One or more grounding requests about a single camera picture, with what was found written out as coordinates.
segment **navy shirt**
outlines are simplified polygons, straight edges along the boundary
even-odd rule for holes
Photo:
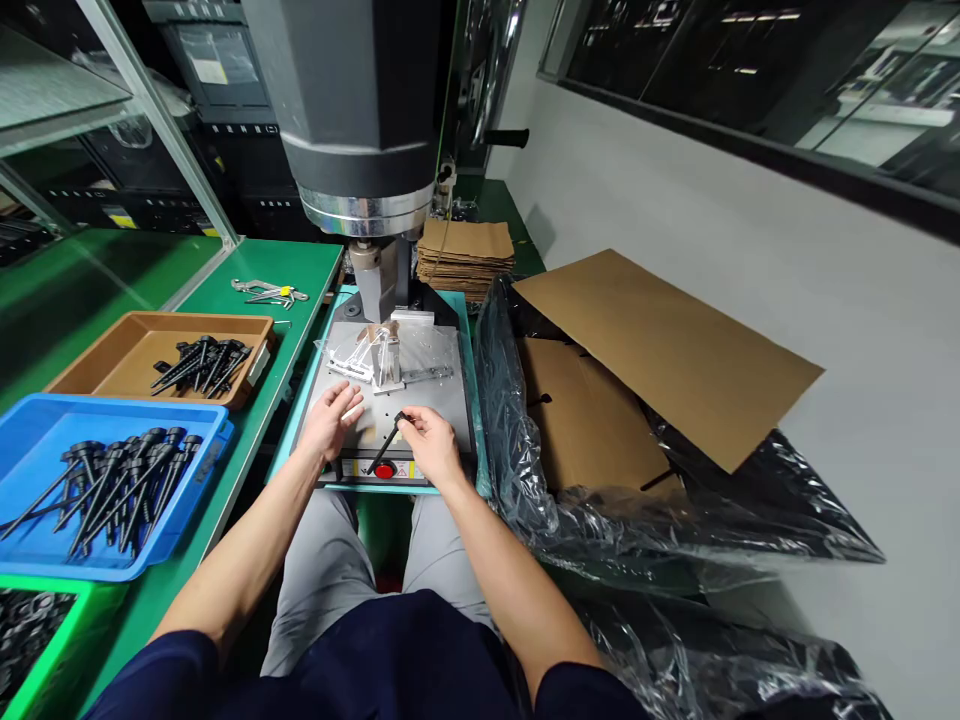
[[[519,718],[489,628],[432,590],[369,600],[344,615],[282,678],[226,686],[206,635],[181,631],[141,650],[87,718]],[[537,692],[535,718],[641,718],[616,678],[561,663]]]

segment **green workbench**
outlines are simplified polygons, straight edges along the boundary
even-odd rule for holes
[[[220,238],[89,229],[0,270],[0,413],[43,390],[131,310],[159,310]]]
[[[248,404],[230,413],[235,430],[224,461],[200,501],[173,556],[149,568],[131,585],[116,623],[119,630],[87,695],[86,710],[117,672],[146,644],[173,598],[223,533],[237,494],[263,439],[270,418],[285,392],[294,362],[322,307],[339,264],[339,245],[245,240],[178,308],[182,312],[270,315],[289,320],[275,325],[275,353]],[[310,296],[289,311],[276,305],[246,305],[247,296],[230,287],[230,280],[262,280],[294,285]]]
[[[320,365],[323,362],[322,348],[326,343],[330,326],[333,324],[333,310],[345,303],[351,295],[356,293],[357,287],[355,285],[343,285],[330,304],[331,312],[327,314],[323,328],[320,331],[320,337],[317,340],[319,345],[316,343],[313,344],[313,350],[310,354],[310,359],[307,361],[306,370],[303,375],[303,382],[300,384],[300,390],[297,392],[297,396],[292,403],[290,410],[291,422],[287,423],[287,426],[284,428],[283,434],[280,436],[280,442],[277,443],[277,449],[273,454],[270,471],[267,473],[268,480],[272,479],[280,471],[280,468],[283,467],[283,464],[293,452],[293,443],[300,428],[299,418],[302,418],[303,414],[307,411],[307,404],[310,402],[310,395],[313,392],[313,384],[316,380],[317,373],[320,371]],[[487,444],[483,433],[483,419],[480,415],[480,389],[477,385],[477,371],[473,357],[470,322],[467,319],[467,303],[466,300],[464,300],[463,293],[438,290],[437,294],[442,300],[446,301],[450,307],[457,311],[457,315],[460,318],[460,351],[463,357],[464,389],[467,392],[467,398],[469,400],[470,420],[473,424],[474,442],[477,449],[476,486],[477,491],[481,495],[490,497],[492,488],[487,466]],[[390,485],[363,485],[358,483],[337,485],[336,483],[330,483],[326,487],[331,490],[396,495],[431,495],[437,492],[436,488],[432,485],[428,487],[411,487],[404,485],[394,487]]]

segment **blue plastic bin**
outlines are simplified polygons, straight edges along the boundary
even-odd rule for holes
[[[217,458],[233,433],[225,408],[214,405],[112,400],[36,393],[0,419],[0,522],[15,519],[66,469],[60,455],[84,440],[109,444],[152,427],[180,426],[203,444],[136,559],[106,544],[103,533],[90,555],[67,560],[80,527],[79,513],[53,533],[59,513],[29,520],[0,542],[0,573],[125,582],[170,557],[203,494]],[[56,502],[48,498],[40,507]]]

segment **brown tray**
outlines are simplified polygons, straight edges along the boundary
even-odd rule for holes
[[[250,357],[235,374],[226,395],[206,400],[193,388],[169,388],[151,396],[150,385],[159,377],[153,369],[158,360],[171,365],[180,359],[178,342],[196,342],[210,335],[217,340],[233,338],[252,348]],[[251,315],[202,315],[199,313],[129,312],[44,389],[67,395],[95,395],[125,400],[157,400],[223,405],[230,410],[243,407],[253,391],[247,379],[250,368],[266,344],[276,342],[273,318]]]

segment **black plastic bag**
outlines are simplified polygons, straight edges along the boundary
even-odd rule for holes
[[[885,561],[779,430],[730,475],[645,407],[688,504],[653,502],[614,479],[610,488],[554,497],[540,463],[540,431],[526,412],[515,341],[524,336],[569,339],[500,276],[475,340],[493,502],[542,561],[608,585],[669,594],[729,589],[798,560]]]

